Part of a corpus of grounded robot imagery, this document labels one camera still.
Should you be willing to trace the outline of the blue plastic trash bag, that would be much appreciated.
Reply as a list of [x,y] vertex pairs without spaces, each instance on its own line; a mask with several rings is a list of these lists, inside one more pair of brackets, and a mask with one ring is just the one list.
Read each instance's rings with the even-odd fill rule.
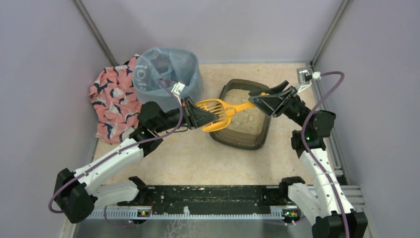
[[190,97],[194,102],[204,96],[204,81],[198,58],[191,51],[176,48],[152,48],[136,59],[132,70],[132,82],[136,97],[142,104],[156,102],[164,112],[177,108],[177,103],[159,84],[159,79],[168,89],[176,82],[185,85],[181,97]]

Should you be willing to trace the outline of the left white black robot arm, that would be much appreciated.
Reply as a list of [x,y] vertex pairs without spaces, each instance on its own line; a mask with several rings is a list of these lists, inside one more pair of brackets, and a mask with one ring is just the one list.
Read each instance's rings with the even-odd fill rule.
[[189,97],[175,103],[178,108],[164,112],[156,102],[142,105],[138,114],[138,127],[111,152],[96,161],[71,171],[64,169],[57,174],[53,201],[67,219],[77,224],[94,210],[109,205],[147,206],[151,193],[137,176],[121,183],[104,182],[123,168],[151,154],[163,142],[160,132],[185,125],[199,128],[221,119],[224,113],[218,102],[194,104]]

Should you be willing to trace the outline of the yellow plastic litter scoop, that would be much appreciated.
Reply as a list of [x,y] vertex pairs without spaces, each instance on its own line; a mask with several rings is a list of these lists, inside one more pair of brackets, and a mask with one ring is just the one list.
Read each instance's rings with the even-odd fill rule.
[[212,124],[208,126],[202,127],[202,131],[216,132],[216,131],[226,129],[226,127],[231,123],[232,117],[237,112],[256,107],[250,101],[247,103],[239,104],[239,105],[231,105],[224,102],[223,99],[214,99],[219,102],[219,120],[216,122],[213,122]]

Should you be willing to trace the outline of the grey plastic litter box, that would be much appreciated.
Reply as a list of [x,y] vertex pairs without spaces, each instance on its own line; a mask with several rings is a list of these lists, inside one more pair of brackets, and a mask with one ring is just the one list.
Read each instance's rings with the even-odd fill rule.
[[[245,79],[231,79],[223,87],[219,98],[223,99],[226,93],[231,89],[242,89],[254,91],[261,89],[268,89],[268,86],[259,82],[254,82]],[[216,132],[211,132],[210,136],[216,142],[223,145],[230,146],[237,149],[243,150],[258,150],[265,144],[268,130],[270,127],[271,118],[266,116],[263,124],[263,129],[260,134],[251,135],[240,132],[235,132],[229,129],[223,129]]]

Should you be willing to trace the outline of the pink patterned cloth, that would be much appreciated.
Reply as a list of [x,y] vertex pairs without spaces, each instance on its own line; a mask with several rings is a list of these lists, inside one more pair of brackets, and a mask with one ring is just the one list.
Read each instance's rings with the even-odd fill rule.
[[104,68],[90,86],[88,98],[99,119],[96,137],[108,144],[122,142],[138,126],[142,104],[133,84],[138,57],[135,54],[123,65]]

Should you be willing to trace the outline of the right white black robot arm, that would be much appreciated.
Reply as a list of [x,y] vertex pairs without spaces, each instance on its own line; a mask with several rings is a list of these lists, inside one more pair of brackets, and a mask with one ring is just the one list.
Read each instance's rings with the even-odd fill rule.
[[309,171],[314,192],[301,177],[283,178],[280,194],[295,203],[307,218],[315,238],[362,238],[368,227],[364,212],[358,212],[344,194],[331,166],[324,139],[331,135],[336,114],[309,109],[299,94],[310,83],[280,85],[252,91],[249,101],[269,117],[286,115],[301,126],[292,132],[291,145]]

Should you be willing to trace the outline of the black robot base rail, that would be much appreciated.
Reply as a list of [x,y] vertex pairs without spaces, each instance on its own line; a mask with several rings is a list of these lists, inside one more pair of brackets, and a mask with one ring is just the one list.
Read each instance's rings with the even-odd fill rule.
[[256,218],[286,223],[304,218],[301,210],[271,185],[155,185],[118,206],[150,207],[143,215],[211,219]]

